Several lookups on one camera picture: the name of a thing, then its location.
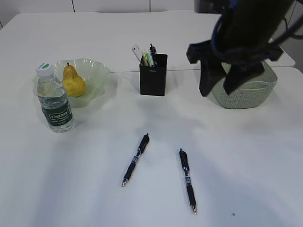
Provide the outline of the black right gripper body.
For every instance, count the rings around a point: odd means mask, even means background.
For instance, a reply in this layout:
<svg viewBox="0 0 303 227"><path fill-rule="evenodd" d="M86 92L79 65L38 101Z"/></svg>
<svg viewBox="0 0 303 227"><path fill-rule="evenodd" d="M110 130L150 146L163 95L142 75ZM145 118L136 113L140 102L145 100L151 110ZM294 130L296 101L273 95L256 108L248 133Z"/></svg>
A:
<svg viewBox="0 0 303 227"><path fill-rule="evenodd" d="M267 59L278 61L282 54L283 50L278 45L261 51L258 48L247 47L222 49L216 40L210 39L190 44L186 56L191 64L200 61L202 70L216 70L222 66L222 63L248 68Z"/></svg>

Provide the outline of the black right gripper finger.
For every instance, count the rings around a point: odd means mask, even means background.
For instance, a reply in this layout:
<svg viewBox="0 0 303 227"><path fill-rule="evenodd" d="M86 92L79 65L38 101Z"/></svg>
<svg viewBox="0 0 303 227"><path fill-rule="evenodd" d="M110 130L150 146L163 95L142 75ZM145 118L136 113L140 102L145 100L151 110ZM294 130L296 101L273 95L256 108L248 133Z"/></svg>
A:
<svg viewBox="0 0 303 227"><path fill-rule="evenodd" d="M220 61L201 61L199 90L202 96L208 96L214 86L224 77L226 72Z"/></svg>
<svg viewBox="0 0 303 227"><path fill-rule="evenodd" d="M261 75L264 72L264 67L262 63L257 63L248 68L241 68L237 65L232 65L227 76L225 77L225 82L223 84L224 90L227 95L230 95L236 89L238 89L242 84L248 82L249 80Z"/></svg>

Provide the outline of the blue grey right robot arm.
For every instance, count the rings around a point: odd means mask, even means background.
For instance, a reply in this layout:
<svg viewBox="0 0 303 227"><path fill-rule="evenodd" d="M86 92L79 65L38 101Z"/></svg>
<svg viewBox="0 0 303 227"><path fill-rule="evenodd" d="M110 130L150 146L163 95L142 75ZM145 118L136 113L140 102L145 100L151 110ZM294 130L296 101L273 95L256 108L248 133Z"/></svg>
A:
<svg viewBox="0 0 303 227"><path fill-rule="evenodd" d="M303 18L299 17L270 41L292 3L291 0L228 1L211 38L190 44L187 49L189 63L201 63L199 90L203 97L221 79L225 92L232 93L264 72L264 60L277 61L281 57L280 44L303 25Z"/></svg>

